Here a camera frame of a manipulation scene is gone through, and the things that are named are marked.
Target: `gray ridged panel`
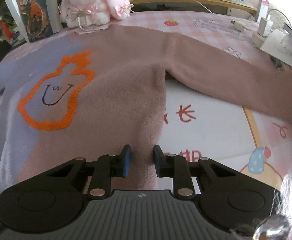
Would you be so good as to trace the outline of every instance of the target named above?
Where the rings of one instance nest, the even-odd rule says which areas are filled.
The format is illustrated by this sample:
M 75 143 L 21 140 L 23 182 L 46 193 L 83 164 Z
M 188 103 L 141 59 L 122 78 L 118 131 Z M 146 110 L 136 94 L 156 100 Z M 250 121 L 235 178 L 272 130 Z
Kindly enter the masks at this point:
M 209 224 L 190 201 L 168 190 L 115 191 L 106 200 L 90 201 L 72 224 L 31 235 L 6 229 L 0 240 L 234 240 Z

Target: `screw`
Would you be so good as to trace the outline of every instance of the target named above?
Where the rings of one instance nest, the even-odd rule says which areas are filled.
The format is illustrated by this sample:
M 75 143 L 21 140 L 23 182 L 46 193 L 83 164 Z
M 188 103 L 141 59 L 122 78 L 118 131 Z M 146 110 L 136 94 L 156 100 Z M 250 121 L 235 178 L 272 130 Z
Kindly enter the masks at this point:
M 89 193 L 92 196 L 101 197 L 101 196 L 105 195 L 105 190 L 103 190 L 102 188 L 93 188 Z
M 190 188 L 180 188 L 177 193 L 181 196 L 190 196 L 193 194 L 193 191 Z

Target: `pink checkered tablecloth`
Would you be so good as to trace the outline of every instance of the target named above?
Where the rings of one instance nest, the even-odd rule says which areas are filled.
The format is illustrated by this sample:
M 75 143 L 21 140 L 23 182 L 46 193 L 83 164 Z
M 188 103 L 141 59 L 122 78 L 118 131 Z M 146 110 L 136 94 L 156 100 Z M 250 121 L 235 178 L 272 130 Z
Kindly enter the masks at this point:
M 201 12 L 155 11 L 131 14 L 124 21 L 113 20 L 111 24 L 181 33 L 253 65 L 274 68 L 269 55 L 250 44 L 252 32 L 258 29 L 258 24 L 240 19 L 250 29 L 241 33 L 231 24 L 233 19 Z M 4 60 L 23 57 L 73 31 L 64 29 L 50 38 L 24 44 Z M 166 91 L 167 112 L 159 142 L 164 152 L 181 154 L 191 161 L 208 156 L 274 187 L 292 169 L 291 123 L 199 95 L 174 82 L 167 82 Z M 250 163 L 256 156 L 264 160 L 260 167 Z M 160 187 L 170 186 L 166 181 Z

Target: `shelf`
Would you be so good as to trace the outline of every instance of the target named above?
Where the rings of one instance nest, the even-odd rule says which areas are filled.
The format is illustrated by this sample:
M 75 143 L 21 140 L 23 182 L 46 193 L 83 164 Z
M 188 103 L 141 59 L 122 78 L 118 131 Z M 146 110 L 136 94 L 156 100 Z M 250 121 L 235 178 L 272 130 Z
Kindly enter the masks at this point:
M 230 7 L 235 9 L 244 10 L 251 14 L 255 14 L 257 12 L 257 8 L 249 8 L 240 4 L 235 4 L 227 1 L 222 0 L 197 0 L 202 4 L 209 4 L 209 5 L 218 5 L 223 7 Z M 196 3 L 193 0 L 130 0 L 132 4 L 141 4 L 141 3 L 162 3 L 162 2 L 180 2 L 180 3 Z

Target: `stuffed animal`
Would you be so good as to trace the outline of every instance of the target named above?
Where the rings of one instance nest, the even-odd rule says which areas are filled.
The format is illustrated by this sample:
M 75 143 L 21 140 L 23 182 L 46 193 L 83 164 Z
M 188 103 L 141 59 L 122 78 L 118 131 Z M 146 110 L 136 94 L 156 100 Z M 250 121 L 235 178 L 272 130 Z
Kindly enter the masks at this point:
M 129 0 L 62 0 L 61 20 L 70 28 L 103 25 L 110 17 L 123 20 L 129 17 L 133 5 Z

